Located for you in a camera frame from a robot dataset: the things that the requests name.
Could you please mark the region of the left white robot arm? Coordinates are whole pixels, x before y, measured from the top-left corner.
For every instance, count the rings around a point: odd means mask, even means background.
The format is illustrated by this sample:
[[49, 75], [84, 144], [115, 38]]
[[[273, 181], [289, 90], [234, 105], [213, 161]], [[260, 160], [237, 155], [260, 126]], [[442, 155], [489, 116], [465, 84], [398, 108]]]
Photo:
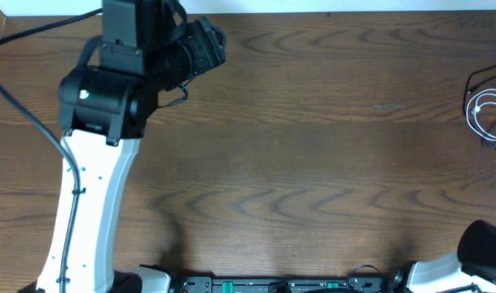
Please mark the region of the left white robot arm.
[[49, 254], [29, 292], [167, 292], [155, 265], [119, 272], [115, 233], [126, 178], [162, 91], [226, 60], [226, 35], [177, 1], [105, 1], [103, 32], [59, 85], [65, 152]]

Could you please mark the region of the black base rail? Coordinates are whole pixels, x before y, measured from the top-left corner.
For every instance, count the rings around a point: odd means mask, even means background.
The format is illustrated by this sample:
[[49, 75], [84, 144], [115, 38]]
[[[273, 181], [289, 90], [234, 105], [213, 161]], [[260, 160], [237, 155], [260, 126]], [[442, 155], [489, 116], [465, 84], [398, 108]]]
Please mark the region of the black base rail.
[[159, 265], [140, 265], [133, 271], [115, 272], [110, 292], [122, 293], [279, 293], [279, 292], [393, 292], [382, 273], [347, 276], [224, 277], [212, 273], [169, 272]]

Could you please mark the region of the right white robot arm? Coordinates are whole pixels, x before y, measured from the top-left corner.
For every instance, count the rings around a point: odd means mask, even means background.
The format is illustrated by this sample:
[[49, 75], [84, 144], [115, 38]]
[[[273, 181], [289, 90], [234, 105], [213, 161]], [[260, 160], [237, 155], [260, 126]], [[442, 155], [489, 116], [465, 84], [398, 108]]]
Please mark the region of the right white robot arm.
[[387, 291], [496, 292], [496, 226], [473, 221], [456, 251], [403, 266]]

